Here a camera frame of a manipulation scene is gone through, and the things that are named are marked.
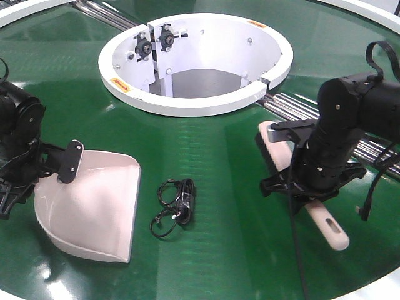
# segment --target green table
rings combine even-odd
[[[364,51],[397,34],[346,11],[301,0],[116,0],[109,4],[146,23],[181,13],[224,13],[268,24],[294,49],[291,72],[274,92],[316,98],[327,79],[369,71]],[[0,288],[24,299],[302,299],[285,196],[263,198],[269,176],[254,137],[275,115],[255,104],[214,117],[149,114],[113,97],[97,67],[119,31],[71,6],[29,16],[0,29],[9,80],[46,106],[42,139],[135,157],[142,167],[129,264],[94,262],[61,252],[36,221],[33,199],[0,224]],[[384,54],[378,61],[390,74]],[[370,220],[354,213],[374,176],[344,187],[326,203],[351,238],[329,248],[305,210],[296,216],[311,299],[331,299],[399,267],[399,183],[382,180]],[[197,186],[194,222],[164,241],[149,232],[160,210],[156,189],[167,178]]]

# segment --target white dustpan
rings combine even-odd
[[[62,251],[96,261],[128,263],[140,166],[131,156],[83,151],[72,183],[57,174],[35,187],[37,220]]]

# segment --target screw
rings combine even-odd
[[[166,38],[165,38],[165,43],[167,44],[167,45],[172,45],[173,43],[174,43],[174,37],[173,36],[167,36]]]
[[[150,54],[150,52],[151,52],[151,46],[144,45],[143,46],[143,53],[148,55],[148,54]]]

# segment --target black cable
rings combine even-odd
[[[8,78],[8,74],[9,74],[9,70],[8,70],[8,65],[5,62],[5,60],[3,58],[0,57],[0,61],[2,61],[2,63],[4,64],[4,67],[6,67],[6,72],[4,73],[4,76],[2,78],[0,78],[0,84],[4,83],[5,81],[7,81]]]
[[[399,4],[396,7],[396,10],[394,11],[394,14],[397,15],[397,16],[399,15],[399,13],[400,13],[400,1],[399,1]]]
[[[163,199],[163,192],[173,184],[177,189],[175,198],[172,201],[165,201]],[[157,190],[158,201],[163,206],[163,210],[159,212],[150,223],[150,232],[156,238],[163,238],[170,234],[176,224],[186,225],[190,222],[194,212],[194,200],[196,197],[196,187],[194,181],[190,178],[177,181],[168,179],[164,181]],[[154,232],[154,225],[161,225],[161,219],[165,216],[171,215],[174,219],[172,226],[164,233],[157,234]]]
[[[367,197],[365,199],[364,205],[362,208],[359,209],[358,214],[361,216],[361,219],[363,221],[368,221],[369,214],[371,213],[371,208],[373,204],[373,193],[375,191],[376,185],[378,184],[380,178],[382,175],[394,164],[397,164],[400,162],[400,154],[396,154],[395,151],[392,151],[392,149],[396,146],[396,143],[393,142],[391,143],[388,147],[385,148],[375,159],[374,161],[374,167],[379,171],[374,180],[371,183],[371,186],[369,187]],[[383,159],[385,155],[389,154],[389,157],[386,159]]]
[[[378,64],[373,59],[373,50],[375,45],[379,45],[382,49],[385,50],[391,66],[393,70],[394,77],[400,82],[400,65],[399,59],[397,57],[396,52],[392,48],[392,46],[386,41],[376,41],[372,42],[368,45],[365,51],[365,59],[367,63],[377,71],[377,76],[374,78],[375,81],[381,81],[384,78],[383,69],[378,66]]]
[[[289,197],[290,224],[291,224],[291,229],[292,229],[294,252],[296,253],[297,268],[299,270],[299,276],[300,276],[303,296],[304,296],[305,300],[308,300],[308,299],[310,299],[310,297],[309,297],[308,285],[307,285],[307,281],[306,281],[306,275],[304,272],[303,259],[301,257],[301,247],[300,247],[300,242],[299,242],[299,236],[298,236],[298,232],[297,232],[296,222],[294,220],[294,208],[293,208],[294,199],[293,199],[292,189],[291,189],[291,181],[292,181],[292,177],[293,177],[293,164],[294,164],[294,160],[297,155],[298,149],[299,149],[299,145],[295,144],[294,149],[293,149],[292,159],[291,159],[290,166],[289,166],[289,172],[287,174],[287,195]]]

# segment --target orange sticker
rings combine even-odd
[[[117,77],[111,78],[111,81],[121,89],[122,92],[127,93],[129,92],[131,89],[129,88],[129,86],[123,82],[122,80],[120,80]]]
[[[257,22],[257,21],[253,21],[253,20],[249,20],[249,23],[250,23],[250,24],[253,24],[253,25],[256,25],[257,27],[260,27],[260,28],[265,28],[265,27],[267,27],[266,25],[264,25],[264,24],[262,24],[262,23],[260,23],[260,22]]]

